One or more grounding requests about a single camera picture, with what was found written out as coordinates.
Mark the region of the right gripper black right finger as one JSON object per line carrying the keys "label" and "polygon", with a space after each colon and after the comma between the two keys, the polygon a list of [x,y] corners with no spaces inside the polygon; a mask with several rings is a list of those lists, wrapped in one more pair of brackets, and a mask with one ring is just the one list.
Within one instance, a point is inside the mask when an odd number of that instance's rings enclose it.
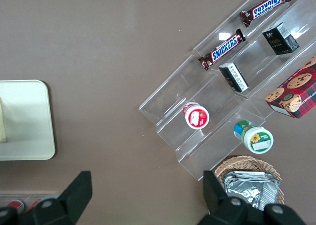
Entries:
{"label": "right gripper black right finger", "polygon": [[264,225],[264,213],[244,200],[229,197],[212,171],[203,172],[203,196],[209,210],[201,225]]}

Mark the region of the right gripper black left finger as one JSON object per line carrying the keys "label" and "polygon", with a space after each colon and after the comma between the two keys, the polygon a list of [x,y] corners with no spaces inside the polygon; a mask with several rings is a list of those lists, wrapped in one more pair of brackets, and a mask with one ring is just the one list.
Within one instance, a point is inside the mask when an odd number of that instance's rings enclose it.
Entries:
{"label": "right gripper black left finger", "polygon": [[75,225],[92,198],[91,171],[82,171],[57,197],[40,201],[19,216],[20,225]]}

